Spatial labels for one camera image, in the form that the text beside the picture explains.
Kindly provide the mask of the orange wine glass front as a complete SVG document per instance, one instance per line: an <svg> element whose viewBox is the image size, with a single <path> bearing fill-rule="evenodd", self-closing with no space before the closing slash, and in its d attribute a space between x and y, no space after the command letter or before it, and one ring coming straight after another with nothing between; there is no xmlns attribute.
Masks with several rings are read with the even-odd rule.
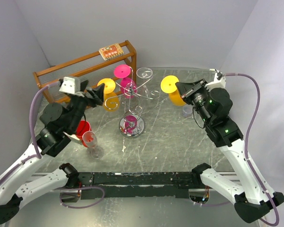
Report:
<svg viewBox="0 0 284 227"><path fill-rule="evenodd" d="M160 83L161 90L168 94L170 101L175 106L184 106L186 103L182 100L176 83L179 79L174 75L166 76Z"/></svg>

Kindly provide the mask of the orange wine glass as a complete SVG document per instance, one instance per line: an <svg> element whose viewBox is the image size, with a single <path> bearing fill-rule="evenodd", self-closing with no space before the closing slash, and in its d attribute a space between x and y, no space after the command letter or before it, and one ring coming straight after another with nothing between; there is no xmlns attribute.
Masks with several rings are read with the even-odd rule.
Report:
<svg viewBox="0 0 284 227"><path fill-rule="evenodd" d="M101 79L98 82L98 86L104 84L104 101L103 108L106 111L114 112L119 108L119 98L115 93L116 83L109 78Z"/></svg>
<svg viewBox="0 0 284 227"><path fill-rule="evenodd" d="M176 83L179 79L174 75L166 76L160 83L161 90L168 94L170 101L175 106L184 106L186 103L182 100Z"/></svg>

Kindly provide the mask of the pink wine glass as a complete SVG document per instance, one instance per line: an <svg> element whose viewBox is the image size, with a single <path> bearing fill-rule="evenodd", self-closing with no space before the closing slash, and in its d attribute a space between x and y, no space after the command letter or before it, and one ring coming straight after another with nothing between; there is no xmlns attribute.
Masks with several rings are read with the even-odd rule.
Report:
<svg viewBox="0 0 284 227"><path fill-rule="evenodd" d="M118 65L114 70L114 76L121 79L120 90L125 98L133 98L137 92L137 86L133 77L133 70L126 64Z"/></svg>

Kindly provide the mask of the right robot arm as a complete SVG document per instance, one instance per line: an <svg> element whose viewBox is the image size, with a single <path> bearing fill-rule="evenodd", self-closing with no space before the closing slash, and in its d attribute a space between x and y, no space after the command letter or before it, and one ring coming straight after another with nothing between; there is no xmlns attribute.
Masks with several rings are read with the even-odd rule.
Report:
<svg viewBox="0 0 284 227"><path fill-rule="evenodd" d="M245 149L241 130L229 117L233 102L227 90L207 88L204 80L175 85L181 99L201 116L207 136L226 156L241 183L237 185L208 164L200 164L193 169L192 185L196 188L206 185L216 190L234 205L239 217L247 223L261 219L281 205L284 195L265 181Z"/></svg>

